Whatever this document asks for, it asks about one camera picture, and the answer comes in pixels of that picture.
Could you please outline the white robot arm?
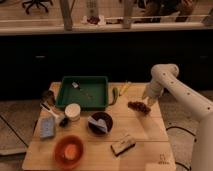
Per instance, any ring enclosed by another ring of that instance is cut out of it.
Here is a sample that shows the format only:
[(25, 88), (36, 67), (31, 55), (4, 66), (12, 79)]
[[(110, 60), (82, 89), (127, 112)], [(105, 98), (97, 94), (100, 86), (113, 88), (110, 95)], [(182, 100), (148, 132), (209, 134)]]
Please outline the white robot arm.
[(213, 102), (177, 79), (176, 64), (156, 64), (142, 95), (152, 106), (167, 89), (199, 122), (192, 151), (191, 171), (213, 171)]

